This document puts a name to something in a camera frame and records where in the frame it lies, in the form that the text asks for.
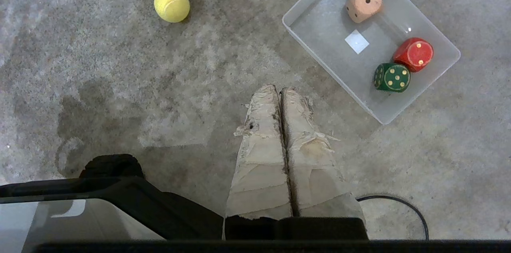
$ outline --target dice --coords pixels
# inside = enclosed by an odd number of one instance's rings
[[[410,83],[410,71],[397,63],[382,63],[374,72],[373,84],[380,91],[402,93]]]
[[[403,64],[416,73],[426,67],[433,58],[433,46],[422,38],[407,39],[394,53],[394,62]]]
[[[359,24],[382,9],[382,0],[348,0],[346,9],[353,22]]]

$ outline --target white paper square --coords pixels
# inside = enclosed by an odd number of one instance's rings
[[[350,35],[345,38],[345,41],[357,54],[361,53],[369,45],[369,42],[357,30],[350,33]]]

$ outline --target transparent bin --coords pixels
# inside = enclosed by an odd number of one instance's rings
[[[347,0],[299,0],[283,17],[289,33],[374,118],[390,123],[436,79],[455,64],[460,51],[410,0],[383,0],[383,10],[360,24],[345,9]],[[345,41],[358,31],[368,42],[360,53]],[[383,62],[392,62],[408,38],[420,37],[434,48],[427,67],[412,73],[403,93],[378,91],[372,75]]]

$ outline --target green dice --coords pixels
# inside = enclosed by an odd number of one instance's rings
[[[380,91],[402,93],[410,83],[410,71],[401,64],[382,63],[374,72],[373,84]]]

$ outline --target wire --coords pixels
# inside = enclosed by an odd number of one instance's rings
[[[390,196],[390,195],[368,195],[368,196],[363,196],[363,197],[357,198],[357,201],[362,202],[364,200],[369,200],[369,199],[390,199],[390,200],[394,200],[395,202],[400,202],[402,204],[405,204],[406,206],[413,209],[415,211],[415,213],[417,213],[418,218],[420,218],[420,220],[422,221],[422,226],[424,227],[424,235],[426,237],[426,240],[429,240],[429,230],[428,230],[428,224],[426,223],[426,219],[424,219],[424,216],[422,215],[422,213],[420,213],[420,211],[417,209],[417,207],[415,207],[413,204],[411,204],[410,202],[408,202],[404,199]]]

